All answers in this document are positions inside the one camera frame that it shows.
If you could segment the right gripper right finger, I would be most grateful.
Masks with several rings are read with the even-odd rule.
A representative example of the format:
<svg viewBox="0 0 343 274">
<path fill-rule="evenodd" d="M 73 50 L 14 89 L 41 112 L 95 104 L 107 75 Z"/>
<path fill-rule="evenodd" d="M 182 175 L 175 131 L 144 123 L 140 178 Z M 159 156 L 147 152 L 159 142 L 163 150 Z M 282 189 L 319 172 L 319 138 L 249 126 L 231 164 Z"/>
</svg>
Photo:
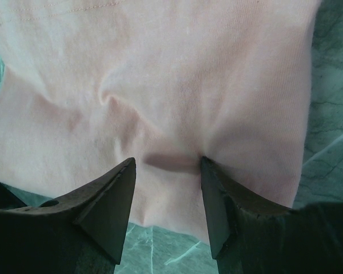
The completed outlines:
<svg viewBox="0 0 343 274">
<path fill-rule="evenodd" d="M 343 203 L 284 207 L 206 157 L 201 189 L 219 273 L 343 273 Z"/>
</svg>

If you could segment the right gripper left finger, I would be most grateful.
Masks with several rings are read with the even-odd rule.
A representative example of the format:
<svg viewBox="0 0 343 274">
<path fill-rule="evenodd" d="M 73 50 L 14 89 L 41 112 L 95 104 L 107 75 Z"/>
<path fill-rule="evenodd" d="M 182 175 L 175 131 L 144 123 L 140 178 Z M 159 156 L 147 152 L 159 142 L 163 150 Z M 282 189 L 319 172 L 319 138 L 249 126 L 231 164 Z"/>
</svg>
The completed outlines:
<svg viewBox="0 0 343 274">
<path fill-rule="evenodd" d="M 120 264 L 136 179 L 128 158 L 38 207 L 0 183 L 0 273 L 113 273 Z"/>
</svg>

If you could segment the salmon orange t shirt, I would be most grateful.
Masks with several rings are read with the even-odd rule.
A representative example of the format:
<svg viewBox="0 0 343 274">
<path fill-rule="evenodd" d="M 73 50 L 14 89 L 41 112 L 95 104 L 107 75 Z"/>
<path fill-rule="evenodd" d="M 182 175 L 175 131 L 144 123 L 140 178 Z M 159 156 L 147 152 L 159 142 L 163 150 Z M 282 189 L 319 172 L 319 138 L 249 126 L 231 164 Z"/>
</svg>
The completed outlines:
<svg viewBox="0 0 343 274">
<path fill-rule="evenodd" d="M 66 194 L 133 157 L 130 221 L 208 241 L 200 160 L 294 202 L 319 1 L 0 1 L 0 182 Z"/>
</svg>

